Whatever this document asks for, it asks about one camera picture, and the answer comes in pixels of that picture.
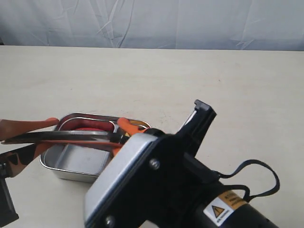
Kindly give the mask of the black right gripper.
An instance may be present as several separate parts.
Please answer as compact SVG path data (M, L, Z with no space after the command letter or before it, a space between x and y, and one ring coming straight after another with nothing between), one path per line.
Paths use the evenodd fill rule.
M176 133L165 133L152 128L140 130L124 117L117 120L118 126L130 136L146 133L156 137L145 152L144 165L150 171L205 171L208 168L195 156L205 135L216 117L214 109L195 100L193 113Z

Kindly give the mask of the black and grey right robot arm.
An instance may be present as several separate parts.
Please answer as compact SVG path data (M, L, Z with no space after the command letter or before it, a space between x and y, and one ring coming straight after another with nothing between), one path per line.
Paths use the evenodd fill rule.
M175 134L139 130L128 119L118 125L134 139L155 136L126 169L100 221L115 228L137 228L150 221L160 228L272 228L273 222L250 205L244 185L224 185L228 174L211 170L196 153L216 117L196 100L191 117Z

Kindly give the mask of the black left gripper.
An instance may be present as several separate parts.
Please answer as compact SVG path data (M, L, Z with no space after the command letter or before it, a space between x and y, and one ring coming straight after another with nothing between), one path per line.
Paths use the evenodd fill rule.
M29 145L0 154L0 227L19 219L6 183L7 177L16 177L38 156L56 142L33 141Z

